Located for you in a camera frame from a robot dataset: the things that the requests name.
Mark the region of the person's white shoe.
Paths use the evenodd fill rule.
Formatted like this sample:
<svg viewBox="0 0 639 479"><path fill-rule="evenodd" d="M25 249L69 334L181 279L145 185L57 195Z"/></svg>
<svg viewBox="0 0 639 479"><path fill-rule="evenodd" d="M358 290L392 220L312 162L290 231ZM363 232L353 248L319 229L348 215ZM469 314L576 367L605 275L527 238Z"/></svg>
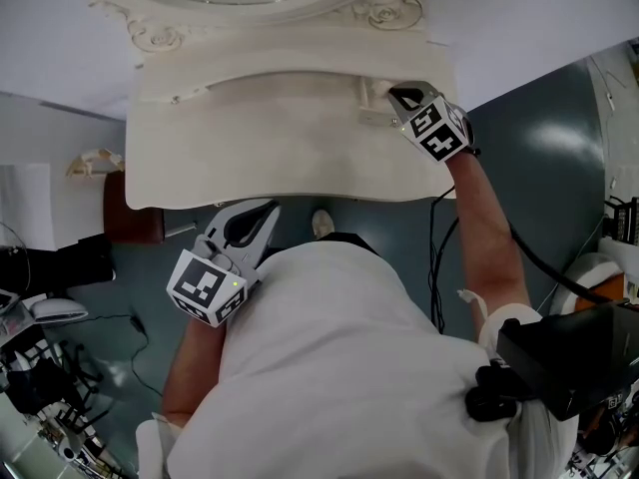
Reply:
<svg viewBox="0 0 639 479"><path fill-rule="evenodd" d="M319 209L314 212L312 230L315 240L322 240L335 232L334 222L328 211Z"/></svg>

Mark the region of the person's black trousers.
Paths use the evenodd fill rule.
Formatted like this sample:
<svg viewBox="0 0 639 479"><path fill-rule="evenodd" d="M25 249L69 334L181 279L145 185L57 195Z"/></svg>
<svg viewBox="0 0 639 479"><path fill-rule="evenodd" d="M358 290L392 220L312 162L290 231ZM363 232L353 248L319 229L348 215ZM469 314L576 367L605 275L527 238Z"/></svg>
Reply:
<svg viewBox="0 0 639 479"><path fill-rule="evenodd" d="M350 243L352 245L368 250L369 252L373 254L377 254L377 252L364 239L362 239L357 234L332 232L327 234L326 236L318 238L317 241L334 241L334 242Z"/></svg>

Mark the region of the cream ornate dressing table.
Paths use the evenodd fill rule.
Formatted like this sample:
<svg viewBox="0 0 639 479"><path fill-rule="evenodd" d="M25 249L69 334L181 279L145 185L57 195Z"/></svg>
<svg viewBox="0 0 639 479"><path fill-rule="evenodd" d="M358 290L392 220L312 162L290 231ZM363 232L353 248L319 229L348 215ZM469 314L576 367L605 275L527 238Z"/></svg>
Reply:
<svg viewBox="0 0 639 479"><path fill-rule="evenodd" d="M357 78L422 80L456 98L426 0L355 0L301 20L253 26L175 24L105 0L144 55L126 123L126 198L186 209L272 196L381 202L435 197L447 168L400 127L362 124ZM206 87L178 105L146 92Z"/></svg>

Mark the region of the person's right forearm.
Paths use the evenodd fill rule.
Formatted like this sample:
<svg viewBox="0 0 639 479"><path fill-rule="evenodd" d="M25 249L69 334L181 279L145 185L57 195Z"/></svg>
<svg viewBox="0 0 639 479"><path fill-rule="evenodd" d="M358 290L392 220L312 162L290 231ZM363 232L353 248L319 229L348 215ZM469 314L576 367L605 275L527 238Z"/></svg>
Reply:
<svg viewBox="0 0 639 479"><path fill-rule="evenodd" d="M484 300L488 312L529 304L519 248L478 159L459 153L446 165L455 185L465 287Z"/></svg>

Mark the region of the person's white shirt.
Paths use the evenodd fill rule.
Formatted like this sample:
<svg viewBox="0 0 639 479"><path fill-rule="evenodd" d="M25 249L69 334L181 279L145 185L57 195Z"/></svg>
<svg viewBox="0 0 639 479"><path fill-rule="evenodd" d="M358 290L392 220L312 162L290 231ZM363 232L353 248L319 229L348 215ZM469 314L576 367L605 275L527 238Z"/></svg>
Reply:
<svg viewBox="0 0 639 479"><path fill-rule="evenodd" d="M558 479L576 419L538 401L478 422L465 394L496 355L509 303L477 341L444 336L393 268L345 242L280 252L233 317L218 384L184 428L136 432L140 479Z"/></svg>

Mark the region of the person's left forearm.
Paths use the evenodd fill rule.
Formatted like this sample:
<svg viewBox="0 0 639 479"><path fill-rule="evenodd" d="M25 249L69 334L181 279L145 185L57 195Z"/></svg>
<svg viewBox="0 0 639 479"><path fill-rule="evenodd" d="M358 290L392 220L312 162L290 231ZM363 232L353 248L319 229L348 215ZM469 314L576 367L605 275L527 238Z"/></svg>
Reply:
<svg viewBox="0 0 639 479"><path fill-rule="evenodd" d="M170 423L184 428L218 384L225 338L224 323L188 323L163 391L162 414Z"/></svg>

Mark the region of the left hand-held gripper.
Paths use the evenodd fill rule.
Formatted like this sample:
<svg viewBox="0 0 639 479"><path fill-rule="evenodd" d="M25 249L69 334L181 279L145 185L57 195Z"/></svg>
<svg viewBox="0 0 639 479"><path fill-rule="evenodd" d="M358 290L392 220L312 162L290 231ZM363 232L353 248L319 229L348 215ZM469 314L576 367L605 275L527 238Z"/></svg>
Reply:
<svg viewBox="0 0 639 479"><path fill-rule="evenodd" d="M273 199L251 199L222 208L184 249L167 285L180 310L219 327L260 284L257 266L268 248L280 205Z"/></svg>

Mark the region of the black box device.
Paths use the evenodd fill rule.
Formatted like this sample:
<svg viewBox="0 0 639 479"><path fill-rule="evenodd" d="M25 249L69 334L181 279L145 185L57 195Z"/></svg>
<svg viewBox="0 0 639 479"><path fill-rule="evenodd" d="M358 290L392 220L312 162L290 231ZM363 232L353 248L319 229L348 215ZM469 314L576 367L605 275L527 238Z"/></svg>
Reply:
<svg viewBox="0 0 639 479"><path fill-rule="evenodd" d="M605 303L499 331L497 354L560 421L639 380L639 308Z"/></svg>

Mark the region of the orange cushion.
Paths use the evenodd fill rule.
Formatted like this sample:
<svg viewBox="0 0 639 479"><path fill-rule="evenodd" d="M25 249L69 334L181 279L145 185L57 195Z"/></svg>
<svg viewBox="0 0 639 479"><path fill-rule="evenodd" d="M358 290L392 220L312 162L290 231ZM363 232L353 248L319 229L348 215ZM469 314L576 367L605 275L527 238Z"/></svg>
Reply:
<svg viewBox="0 0 639 479"><path fill-rule="evenodd" d="M610 300L622 300L626 297L626 275L619 273L607 278L593 287L593 292Z"/></svg>

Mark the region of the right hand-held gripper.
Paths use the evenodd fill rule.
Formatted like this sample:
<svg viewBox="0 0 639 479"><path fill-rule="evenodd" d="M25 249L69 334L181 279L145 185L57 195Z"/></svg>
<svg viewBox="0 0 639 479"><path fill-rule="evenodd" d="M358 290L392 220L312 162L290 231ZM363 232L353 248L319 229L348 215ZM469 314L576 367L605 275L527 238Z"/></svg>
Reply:
<svg viewBox="0 0 639 479"><path fill-rule="evenodd" d="M436 164L469 150L474 142L463 113L424 81L407 81L389 89L402 134ZM414 100L432 99L427 104Z"/></svg>

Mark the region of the black folding stand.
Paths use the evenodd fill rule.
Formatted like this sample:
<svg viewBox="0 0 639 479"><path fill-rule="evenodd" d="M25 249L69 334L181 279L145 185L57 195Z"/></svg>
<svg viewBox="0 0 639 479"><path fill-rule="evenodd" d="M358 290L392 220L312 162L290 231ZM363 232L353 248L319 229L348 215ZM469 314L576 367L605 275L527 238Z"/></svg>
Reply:
<svg viewBox="0 0 639 479"><path fill-rule="evenodd" d="M90 433L96 422L110 414L110 409L97 406L105 376L96 366L82 343L67 339L52 347L54 365L59 369L53 376L53 388L60 394L59 402L67 408L56 420L75 434Z"/></svg>

